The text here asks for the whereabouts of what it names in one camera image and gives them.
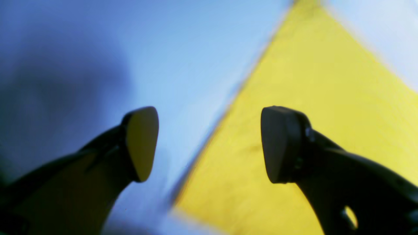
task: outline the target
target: yellow surface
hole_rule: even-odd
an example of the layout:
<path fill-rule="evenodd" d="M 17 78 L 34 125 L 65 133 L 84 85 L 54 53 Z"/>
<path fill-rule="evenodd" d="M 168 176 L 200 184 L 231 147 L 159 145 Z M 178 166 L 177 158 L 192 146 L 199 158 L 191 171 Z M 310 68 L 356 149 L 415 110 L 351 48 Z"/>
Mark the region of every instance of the yellow surface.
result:
<path fill-rule="evenodd" d="M 234 235 L 322 234 L 298 187 L 267 178 L 262 108 L 300 110 L 346 150 L 418 184 L 417 101 L 323 8 L 297 1 L 207 144 L 177 207 Z"/>

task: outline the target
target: yellow triangle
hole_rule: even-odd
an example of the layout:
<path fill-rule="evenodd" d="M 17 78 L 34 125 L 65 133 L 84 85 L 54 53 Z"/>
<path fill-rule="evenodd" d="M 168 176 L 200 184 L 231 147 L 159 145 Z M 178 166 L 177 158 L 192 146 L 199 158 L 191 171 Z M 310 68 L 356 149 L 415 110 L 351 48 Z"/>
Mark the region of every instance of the yellow triangle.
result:
<path fill-rule="evenodd" d="M 262 108 L 300 110 L 346 150 L 418 184 L 417 101 L 316 1 L 297 1 L 207 144 L 177 206 L 234 235 L 322 234 L 299 188 L 267 178 Z"/>

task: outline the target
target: black plastic arm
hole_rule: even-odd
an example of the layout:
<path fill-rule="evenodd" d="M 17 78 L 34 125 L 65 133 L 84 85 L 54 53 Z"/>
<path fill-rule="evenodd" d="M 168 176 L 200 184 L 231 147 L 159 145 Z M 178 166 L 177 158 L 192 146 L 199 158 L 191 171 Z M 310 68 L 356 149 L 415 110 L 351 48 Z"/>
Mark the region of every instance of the black plastic arm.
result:
<path fill-rule="evenodd" d="M 296 183 L 325 235 L 418 234 L 418 189 L 403 177 L 344 151 L 295 110 L 264 108 L 261 133 L 269 179 Z"/>

